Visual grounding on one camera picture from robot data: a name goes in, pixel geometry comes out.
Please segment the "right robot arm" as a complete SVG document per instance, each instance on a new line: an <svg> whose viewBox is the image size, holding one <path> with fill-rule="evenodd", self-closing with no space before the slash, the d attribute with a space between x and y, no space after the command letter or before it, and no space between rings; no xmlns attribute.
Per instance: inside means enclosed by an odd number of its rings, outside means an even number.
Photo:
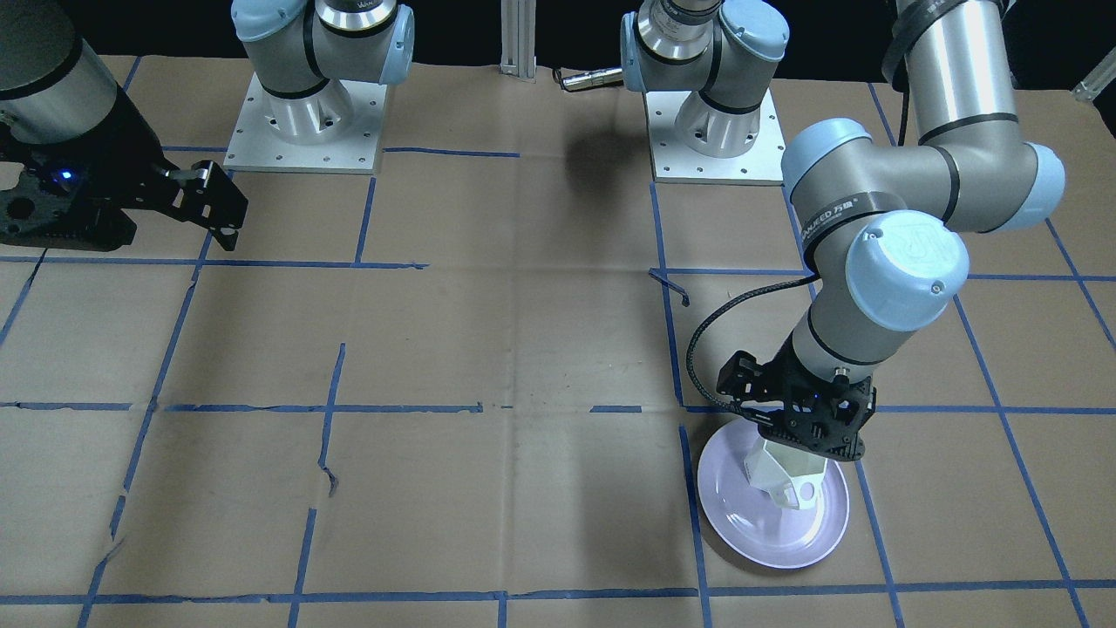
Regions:
<svg viewBox="0 0 1116 628"><path fill-rule="evenodd" d="M131 245L128 209L206 229L235 249L248 202L212 160L165 158L103 60L56 1L1 4L4 245L108 253Z"/></svg>

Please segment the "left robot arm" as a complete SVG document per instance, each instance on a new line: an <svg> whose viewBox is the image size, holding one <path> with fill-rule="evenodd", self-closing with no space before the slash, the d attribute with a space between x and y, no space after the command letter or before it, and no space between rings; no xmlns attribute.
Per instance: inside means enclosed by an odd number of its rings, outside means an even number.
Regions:
<svg viewBox="0 0 1116 628"><path fill-rule="evenodd" d="M1006 1L897 1L882 74L912 99L918 139L877 146L848 118L814 123L786 144L785 190L799 220L804 263L821 281L770 363L738 351L713 389L693 354L695 390L754 422L764 439L837 461L862 458L875 413L876 367L940 317L969 273L964 232L1038 225L1065 191L1064 162L1022 138L1007 58Z"/></svg>

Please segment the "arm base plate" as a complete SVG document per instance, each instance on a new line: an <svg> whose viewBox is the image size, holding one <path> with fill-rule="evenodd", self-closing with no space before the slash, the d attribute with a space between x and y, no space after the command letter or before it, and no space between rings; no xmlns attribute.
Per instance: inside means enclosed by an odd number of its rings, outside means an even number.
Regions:
<svg viewBox="0 0 1116 628"><path fill-rule="evenodd" d="M767 83L716 79L694 91L644 95L654 178L780 186L785 135Z"/></svg>
<svg viewBox="0 0 1116 628"><path fill-rule="evenodd" d="M389 87L331 80L302 99L280 99L252 76L223 166L272 174L378 171Z"/></svg>

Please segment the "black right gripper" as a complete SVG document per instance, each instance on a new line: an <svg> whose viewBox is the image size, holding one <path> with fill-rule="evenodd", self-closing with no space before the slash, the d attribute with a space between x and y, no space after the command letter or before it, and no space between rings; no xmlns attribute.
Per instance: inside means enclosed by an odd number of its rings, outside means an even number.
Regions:
<svg viewBox="0 0 1116 628"><path fill-rule="evenodd" d="M92 131L52 144L52 183L67 201L52 219L56 232L133 232L125 210L142 209L206 228L231 253L248 211L247 196L214 160L179 168L165 158L122 88Z"/></svg>

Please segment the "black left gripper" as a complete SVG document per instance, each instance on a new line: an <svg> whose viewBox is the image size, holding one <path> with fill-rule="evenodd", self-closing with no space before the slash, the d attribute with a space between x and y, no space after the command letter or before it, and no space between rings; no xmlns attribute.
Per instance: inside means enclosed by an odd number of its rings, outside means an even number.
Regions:
<svg viewBox="0 0 1116 628"><path fill-rule="evenodd" d="M792 340L786 339L773 361L764 365L759 400L782 405L768 413L771 424L759 428L764 439L835 461L864 456L860 429L875 413L876 402L870 377L853 383L834 375L825 381L798 361Z"/></svg>

